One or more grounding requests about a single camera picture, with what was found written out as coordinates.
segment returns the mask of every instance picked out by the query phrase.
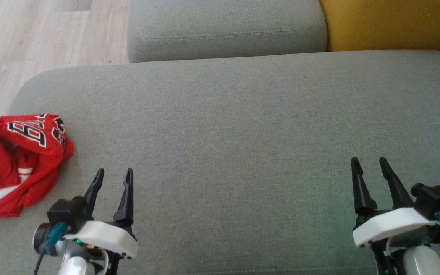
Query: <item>mustard yellow pillow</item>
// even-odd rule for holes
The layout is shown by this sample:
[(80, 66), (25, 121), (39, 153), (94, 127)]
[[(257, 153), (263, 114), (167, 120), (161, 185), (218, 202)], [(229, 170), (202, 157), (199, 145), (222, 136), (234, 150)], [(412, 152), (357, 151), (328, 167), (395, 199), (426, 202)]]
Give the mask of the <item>mustard yellow pillow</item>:
[(330, 51), (440, 50), (440, 0), (320, 0)]

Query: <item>gray ottoman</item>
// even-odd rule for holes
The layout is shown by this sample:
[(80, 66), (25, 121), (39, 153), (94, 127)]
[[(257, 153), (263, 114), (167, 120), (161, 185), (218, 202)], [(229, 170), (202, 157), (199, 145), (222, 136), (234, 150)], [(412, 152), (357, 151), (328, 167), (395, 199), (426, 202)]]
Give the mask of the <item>gray ottoman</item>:
[(327, 50), (318, 0), (132, 0), (129, 61)]
[[(354, 246), (358, 156), (381, 209), (378, 158), (407, 188), (440, 184), (440, 52), (376, 51), (165, 61), (43, 73), (10, 114), (57, 113), (75, 155), (42, 202), (0, 220), (0, 274), (30, 274), (33, 230), (59, 198), (105, 181), (110, 220), (135, 173), (138, 259), (119, 274), (374, 274)], [(435, 245), (440, 254), (440, 245)], [(56, 274), (44, 258), (40, 274)]]

